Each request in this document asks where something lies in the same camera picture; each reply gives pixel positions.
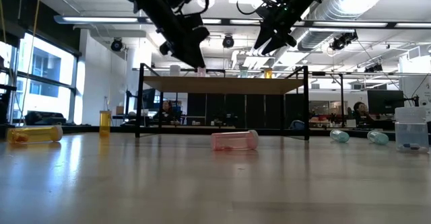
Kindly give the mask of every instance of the wall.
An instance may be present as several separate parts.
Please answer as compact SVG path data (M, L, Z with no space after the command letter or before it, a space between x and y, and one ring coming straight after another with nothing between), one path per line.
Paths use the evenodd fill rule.
M402 73L426 73L431 71L431 57L423 56L408 60L406 56L399 59ZM405 97L419 96L421 107L426 109L426 120L431 121L431 77L408 76L400 79L400 87Z
M106 110L105 97L113 114L116 106L124 104L126 61L93 39L88 30L81 31L79 49L75 122L79 124L81 118L82 124L98 126L99 111Z

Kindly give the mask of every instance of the plastic jar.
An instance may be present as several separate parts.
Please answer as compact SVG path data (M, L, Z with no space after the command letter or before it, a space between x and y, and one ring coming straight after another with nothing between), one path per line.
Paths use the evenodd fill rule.
M346 143L350 139L350 136L342 130L332 130L329 136L339 143Z
M388 136L377 130L369 131L366 137L370 142L376 143L377 145L386 145L389 142Z
M425 108L396 108L395 120L395 140L399 151L417 153L427 153L429 151Z
M259 135L255 130L241 133L213 133L211 135L213 151L256 149L258 144Z
M110 110L101 110L99 135L101 137L109 137L109 133L110 133Z
M61 126L11 128L7 132L7 142L12 144L60 141L62 137Z

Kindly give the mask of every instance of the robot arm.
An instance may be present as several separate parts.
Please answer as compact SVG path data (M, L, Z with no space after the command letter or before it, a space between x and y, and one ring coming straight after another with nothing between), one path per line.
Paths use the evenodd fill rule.
M194 68L205 66L199 44L209 32L203 27L200 14L208 8L209 0L205 0L207 5L203 11L189 15L184 15L181 8L191 0L128 1L134 4L134 13L142 9L157 27L156 32L165 37L165 43L160 46L163 55L171 52L173 57Z

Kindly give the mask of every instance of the wooden shelf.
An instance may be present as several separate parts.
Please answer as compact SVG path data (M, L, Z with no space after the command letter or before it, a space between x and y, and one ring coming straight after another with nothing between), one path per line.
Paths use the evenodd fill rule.
M161 92L280 95L302 86L301 79L145 76L143 82Z

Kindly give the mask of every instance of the yellow bottle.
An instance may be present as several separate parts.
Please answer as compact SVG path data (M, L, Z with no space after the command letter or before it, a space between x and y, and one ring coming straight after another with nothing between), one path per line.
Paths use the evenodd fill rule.
M272 79L272 68L266 68L265 69L265 78L266 79Z
M110 132L110 111L101 110L99 135L101 137L109 137L109 132Z
M60 141L63 137L61 126L35 126L11 128L7 132L8 143L38 143Z

